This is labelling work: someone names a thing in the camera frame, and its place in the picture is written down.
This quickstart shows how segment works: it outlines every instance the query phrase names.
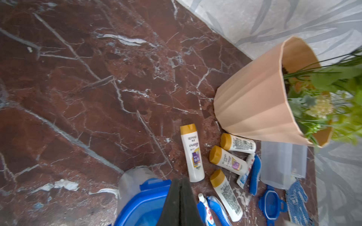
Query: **gray wall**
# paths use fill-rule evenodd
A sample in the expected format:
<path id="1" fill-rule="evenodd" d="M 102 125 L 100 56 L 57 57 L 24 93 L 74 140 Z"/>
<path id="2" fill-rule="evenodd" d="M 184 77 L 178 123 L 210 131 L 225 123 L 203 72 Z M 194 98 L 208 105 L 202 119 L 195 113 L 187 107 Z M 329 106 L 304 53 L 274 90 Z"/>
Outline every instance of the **gray wall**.
<path id="1" fill-rule="evenodd" d="M 255 59 L 291 35 L 319 60 L 362 45 L 362 0 L 177 0 Z M 320 225 L 362 225 L 362 142 L 316 154 Z"/>
<path id="2" fill-rule="evenodd" d="M 315 155 L 321 226 L 362 225 L 362 141 L 333 142 Z"/>
<path id="3" fill-rule="evenodd" d="M 177 0 L 255 59 L 292 35 L 320 60 L 362 45 L 362 0 Z"/>

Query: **white and blue glove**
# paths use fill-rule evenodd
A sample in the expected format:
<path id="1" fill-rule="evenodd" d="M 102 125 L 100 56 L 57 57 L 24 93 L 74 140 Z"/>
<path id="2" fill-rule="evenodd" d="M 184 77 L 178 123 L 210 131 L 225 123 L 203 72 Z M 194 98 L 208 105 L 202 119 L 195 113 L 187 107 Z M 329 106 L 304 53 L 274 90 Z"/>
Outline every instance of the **white and blue glove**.
<path id="1" fill-rule="evenodd" d="M 286 193 L 286 201 L 288 205 L 288 214 L 290 221 L 295 224 L 308 226 L 309 215 L 304 205 L 308 201 L 308 196 L 304 191 L 300 181 L 296 181 Z"/>

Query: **blue brush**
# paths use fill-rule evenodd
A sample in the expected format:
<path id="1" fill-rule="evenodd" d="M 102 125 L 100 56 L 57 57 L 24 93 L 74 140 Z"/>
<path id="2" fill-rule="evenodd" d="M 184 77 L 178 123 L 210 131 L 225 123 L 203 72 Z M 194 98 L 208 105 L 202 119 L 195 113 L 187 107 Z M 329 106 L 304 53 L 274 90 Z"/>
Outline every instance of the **blue brush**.
<path id="1" fill-rule="evenodd" d="M 210 209 L 212 209 L 218 216 L 222 226 L 232 226 L 231 222 L 227 218 L 226 210 L 224 209 L 223 204 L 215 196 L 208 196 L 207 202 Z"/>
<path id="2" fill-rule="evenodd" d="M 258 192 L 258 183 L 261 172 L 261 160 L 258 155 L 255 155 L 255 160 L 251 172 L 251 180 L 250 180 L 250 194 L 256 195 Z"/>

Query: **shampoo bottle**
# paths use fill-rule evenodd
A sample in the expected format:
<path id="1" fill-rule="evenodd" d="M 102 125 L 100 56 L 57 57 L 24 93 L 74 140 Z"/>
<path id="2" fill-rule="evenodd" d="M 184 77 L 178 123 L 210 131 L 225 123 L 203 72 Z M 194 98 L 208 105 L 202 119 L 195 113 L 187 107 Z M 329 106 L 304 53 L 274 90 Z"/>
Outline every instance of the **shampoo bottle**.
<path id="1" fill-rule="evenodd" d="M 221 135 L 221 147 L 227 151 L 245 152 L 248 154 L 255 153 L 256 144 L 253 140 L 234 136 L 229 133 Z"/>
<path id="2" fill-rule="evenodd" d="M 211 175 L 210 181 L 221 202 L 224 204 L 231 221 L 239 221 L 243 216 L 243 211 L 240 207 L 240 204 L 237 202 L 237 199 L 231 189 L 229 182 L 226 179 L 225 174 L 221 171 L 221 169 L 215 171 Z"/>
<path id="3" fill-rule="evenodd" d="M 199 182 L 205 178 L 205 172 L 202 166 L 200 143 L 196 126 L 195 124 L 184 125 L 180 127 L 180 130 L 190 182 Z"/>
<path id="4" fill-rule="evenodd" d="M 244 175 L 248 169 L 246 161 L 216 145 L 210 151 L 209 160 L 213 164 L 221 166 L 239 176 Z"/>

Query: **clear plastic container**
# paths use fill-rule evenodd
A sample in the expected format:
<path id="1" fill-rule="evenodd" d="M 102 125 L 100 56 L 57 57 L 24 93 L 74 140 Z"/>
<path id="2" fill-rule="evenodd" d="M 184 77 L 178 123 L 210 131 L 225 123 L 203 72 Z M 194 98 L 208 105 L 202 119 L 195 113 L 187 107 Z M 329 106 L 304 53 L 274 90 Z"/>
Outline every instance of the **clear plastic container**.
<path id="1" fill-rule="evenodd" d="M 141 192 L 139 186 L 151 178 L 159 179 L 151 170 L 145 167 L 127 170 L 122 175 L 118 182 L 117 214 L 121 212 L 131 198 Z"/>
<path id="2" fill-rule="evenodd" d="M 307 147 L 289 143 L 261 142 L 260 180 L 274 188 L 287 190 L 294 177 L 306 175 Z"/>
<path id="3" fill-rule="evenodd" d="M 292 176 L 305 178 L 307 172 L 308 147 L 293 144 L 292 149 Z"/>

